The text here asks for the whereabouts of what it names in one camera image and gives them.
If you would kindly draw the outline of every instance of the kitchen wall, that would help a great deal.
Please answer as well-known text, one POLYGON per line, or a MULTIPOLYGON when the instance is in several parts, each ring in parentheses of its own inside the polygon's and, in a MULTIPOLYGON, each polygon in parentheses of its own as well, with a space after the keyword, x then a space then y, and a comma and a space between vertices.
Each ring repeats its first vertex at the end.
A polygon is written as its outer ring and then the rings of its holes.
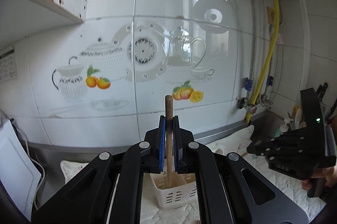
POLYGON ((326 114, 337 99, 337 0, 306 3, 311 38, 308 88, 328 83, 322 100, 326 114))
POLYGON ((305 0, 282 0, 282 45, 277 45, 276 71, 271 98, 272 112, 285 118, 300 104, 310 65, 310 35, 305 0))
MULTIPOLYGON (((273 1, 256 2, 258 77, 273 1)), ((142 140, 172 93, 174 114, 193 133, 243 120, 236 98, 249 76, 250 10, 249 0, 87 0, 82 25, 14 44, 17 79, 0 83, 1 109, 30 142, 71 147, 142 140), (178 27, 200 39, 177 51, 168 41, 178 27)))
POLYGON ((281 117, 299 105, 300 90, 315 90, 325 82, 325 112, 337 98, 334 68, 337 56, 336 0, 282 0, 283 45, 278 45, 271 109, 281 117))

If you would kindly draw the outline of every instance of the calendar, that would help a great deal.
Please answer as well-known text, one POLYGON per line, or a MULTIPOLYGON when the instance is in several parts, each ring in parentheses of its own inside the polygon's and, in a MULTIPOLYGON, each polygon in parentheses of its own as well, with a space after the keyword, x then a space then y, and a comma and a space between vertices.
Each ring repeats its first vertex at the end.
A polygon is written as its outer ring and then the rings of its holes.
POLYGON ((14 45, 0 51, 0 82, 16 79, 14 45))

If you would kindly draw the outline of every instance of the glass teapot illustration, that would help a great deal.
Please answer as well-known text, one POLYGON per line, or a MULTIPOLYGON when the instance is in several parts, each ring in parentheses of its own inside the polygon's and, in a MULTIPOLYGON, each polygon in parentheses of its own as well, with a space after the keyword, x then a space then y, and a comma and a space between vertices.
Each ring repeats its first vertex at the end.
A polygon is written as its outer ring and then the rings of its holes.
POLYGON ((195 38, 192 40, 191 36, 186 30, 181 27, 170 32, 168 53, 167 53, 167 65, 195 68, 203 59, 206 53, 206 43, 201 38, 195 38), (203 44, 202 51, 198 54, 201 59, 195 65, 192 63, 192 49, 191 45, 199 41, 203 44))
POLYGON ((206 43, 201 38, 192 39, 189 33, 181 27, 171 31, 166 37, 168 38, 167 68, 163 79, 168 83, 183 83, 191 78, 191 70, 203 60, 206 43), (194 42, 203 45, 201 48, 194 46, 194 52, 192 52, 191 45, 194 42))

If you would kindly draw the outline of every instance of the teapot illustration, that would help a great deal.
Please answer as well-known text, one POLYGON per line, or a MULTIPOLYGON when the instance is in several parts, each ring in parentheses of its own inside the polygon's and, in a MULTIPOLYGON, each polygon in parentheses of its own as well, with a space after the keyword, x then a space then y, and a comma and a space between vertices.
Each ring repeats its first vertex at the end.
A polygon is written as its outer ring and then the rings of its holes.
POLYGON ((191 69, 196 68, 203 60, 206 53, 206 42, 201 38, 192 39, 189 33, 178 27, 171 31, 168 36, 167 69, 164 80, 169 83, 181 83, 191 77, 191 69), (197 64, 193 64, 192 47, 194 42, 203 44, 203 52, 197 64))

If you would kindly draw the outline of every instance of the orange fruit illustration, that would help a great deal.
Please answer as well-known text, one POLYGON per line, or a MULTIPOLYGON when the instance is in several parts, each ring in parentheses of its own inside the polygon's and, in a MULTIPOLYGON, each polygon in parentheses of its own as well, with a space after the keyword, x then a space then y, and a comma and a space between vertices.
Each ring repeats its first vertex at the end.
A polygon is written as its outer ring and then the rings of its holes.
POLYGON ((203 99, 203 92, 201 91, 194 91, 190 96, 191 102, 200 102, 203 99))
POLYGON ((88 87, 93 88, 97 85, 97 78, 93 76, 89 76, 85 79, 85 82, 88 87))
POLYGON ((111 82, 107 78, 99 78, 97 82, 97 86, 100 89, 107 89, 111 85, 111 82))
POLYGON ((181 100, 181 91, 182 91, 182 88, 178 89, 178 90, 174 90, 176 92, 173 92, 172 93, 172 97, 175 99, 175 100, 181 100))
POLYGON ((181 98, 183 100, 188 100, 191 96, 191 94, 194 92, 194 89, 192 87, 183 87, 180 94, 181 94, 181 98))

